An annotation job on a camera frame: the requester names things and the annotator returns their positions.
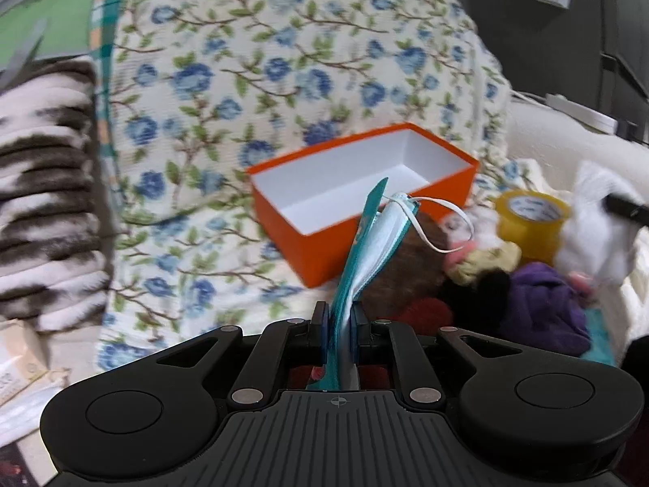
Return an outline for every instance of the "brown plush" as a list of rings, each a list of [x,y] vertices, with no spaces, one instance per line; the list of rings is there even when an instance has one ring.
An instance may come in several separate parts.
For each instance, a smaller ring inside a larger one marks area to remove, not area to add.
[[[419,212],[417,221],[437,248],[448,249],[444,231],[429,215]],[[410,226],[395,253],[361,293],[368,320],[392,317],[412,302],[434,297],[444,281],[444,255],[431,249]]]

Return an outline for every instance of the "white ear loop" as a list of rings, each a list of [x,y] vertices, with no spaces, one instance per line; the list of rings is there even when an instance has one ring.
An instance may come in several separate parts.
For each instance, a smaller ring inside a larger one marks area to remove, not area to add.
[[[410,223],[412,226],[415,228],[415,231],[417,231],[417,234],[419,234],[419,237],[433,250],[436,250],[437,252],[440,252],[442,254],[449,254],[450,252],[457,252],[459,250],[462,250],[464,248],[464,245],[461,247],[457,248],[452,248],[450,250],[444,250],[435,247],[435,245],[430,243],[430,240],[426,237],[426,234],[424,233],[424,230],[421,228],[421,225],[419,224],[419,221],[417,221],[417,218],[415,215],[412,213],[412,211],[408,208],[408,205],[399,198],[388,198],[387,196],[383,196],[385,199],[389,199],[390,201],[394,201],[397,203],[398,206],[400,206],[401,210],[404,212],[404,214],[407,216],[407,218],[410,220]],[[455,214],[460,216],[466,224],[468,225],[468,230],[470,232],[470,236],[467,241],[470,241],[473,239],[473,234],[475,233],[475,230],[473,229],[473,224],[471,220],[468,218],[466,213],[457,205],[452,204],[450,201],[446,201],[444,199],[436,199],[436,198],[425,198],[425,197],[418,197],[418,198],[409,198],[411,201],[432,201],[433,203],[437,203],[438,205],[441,205],[442,207],[450,208]]]

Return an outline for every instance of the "silver screw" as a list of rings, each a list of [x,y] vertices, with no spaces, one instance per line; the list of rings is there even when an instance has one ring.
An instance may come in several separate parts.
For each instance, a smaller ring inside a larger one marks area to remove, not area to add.
[[[416,388],[410,392],[410,399],[417,403],[437,403],[442,394],[435,388]]]
[[[232,400],[240,405],[254,405],[264,398],[264,394],[255,388],[242,388],[232,394]]]

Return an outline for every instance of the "tape label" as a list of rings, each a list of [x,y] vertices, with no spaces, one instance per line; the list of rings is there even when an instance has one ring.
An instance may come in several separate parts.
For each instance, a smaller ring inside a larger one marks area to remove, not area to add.
[[[528,221],[557,221],[561,218],[558,206],[534,196],[516,196],[510,199],[509,210]]]

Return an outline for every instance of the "teal face mask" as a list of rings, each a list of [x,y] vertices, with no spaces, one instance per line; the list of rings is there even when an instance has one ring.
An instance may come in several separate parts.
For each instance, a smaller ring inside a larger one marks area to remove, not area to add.
[[[327,350],[327,366],[324,377],[311,385],[310,390],[359,389],[358,369],[353,363],[350,349],[352,303],[392,257],[410,225],[417,231],[421,239],[437,252],[447,254],[462,249],[459,247],[442,250],[430,243],[415,217],[420,202],[436,203],[456,212],[468,224],[471,238],[473,238],[473,224],[462,209],[456,205],[443,199],[411,198],[403,193],[386,197],[383,195],[386,184],[387,179],[382,180],[372,190],[365,203],[358,232],[347,257],[345,270],[331,306],[334,328]],[[383,198],[387,199],[388,203],[383,211],[377,213]]]

